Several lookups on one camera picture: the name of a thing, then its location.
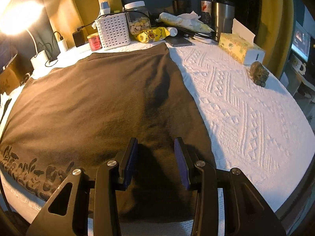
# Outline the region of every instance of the red container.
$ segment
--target red container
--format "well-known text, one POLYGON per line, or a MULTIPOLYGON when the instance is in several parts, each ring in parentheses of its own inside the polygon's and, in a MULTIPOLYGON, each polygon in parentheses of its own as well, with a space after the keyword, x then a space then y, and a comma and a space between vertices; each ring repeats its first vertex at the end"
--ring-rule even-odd
POLYGON ((98 51, 102 48, 102 44, 100 42, 100 36, 98 33, 90 34, 88 36, 88 41, 91 47, 91 51, 98 51))

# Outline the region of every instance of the white jar lid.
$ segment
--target white jar lid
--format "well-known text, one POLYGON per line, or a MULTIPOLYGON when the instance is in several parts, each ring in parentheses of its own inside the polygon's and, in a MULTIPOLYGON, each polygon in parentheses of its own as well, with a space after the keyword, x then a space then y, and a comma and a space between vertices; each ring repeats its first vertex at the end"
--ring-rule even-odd
POLYGON ((129 10, 129 9, 140 7, 140 6, 145 6, 144 1, 128 3, 125 5, 125 9, 129 10))

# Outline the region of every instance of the yellow lid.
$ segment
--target yellow lid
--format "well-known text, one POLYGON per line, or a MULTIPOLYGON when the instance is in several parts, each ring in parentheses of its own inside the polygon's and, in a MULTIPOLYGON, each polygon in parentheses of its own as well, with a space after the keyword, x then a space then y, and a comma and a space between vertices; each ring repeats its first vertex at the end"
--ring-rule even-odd
POLYGON ((93 38, 93 37, 98 36, 98 35, 99 35, 98 32, 97 32, 97 33, 94 33, 94 34, 90 34, 90 35, 88 36, 88 39, 93 38))

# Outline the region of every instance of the yellow snack pouch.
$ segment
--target yellow snack pouch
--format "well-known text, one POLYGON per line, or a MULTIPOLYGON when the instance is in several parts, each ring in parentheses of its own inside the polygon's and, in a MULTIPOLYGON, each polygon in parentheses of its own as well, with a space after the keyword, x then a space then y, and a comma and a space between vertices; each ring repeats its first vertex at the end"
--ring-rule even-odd
POLYGON ((139 42, 158 42, 165 39, 170 35, 170 32, 165 27, 152 28, 144 31, 141 34, 135 35, 134 37, 139 42))

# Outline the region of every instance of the smartphone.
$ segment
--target smartphone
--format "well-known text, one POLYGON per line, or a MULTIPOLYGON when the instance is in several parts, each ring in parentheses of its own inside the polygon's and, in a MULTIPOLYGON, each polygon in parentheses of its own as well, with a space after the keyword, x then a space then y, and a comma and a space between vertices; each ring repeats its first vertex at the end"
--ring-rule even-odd
POLYGON ((192 43, 188 40, 186 40, 184 37, 182 36, 168 36, 165 38, 165 41, 167 41, 172 47, 181 47, 181 46, 190 46, 192 45, 192 43))

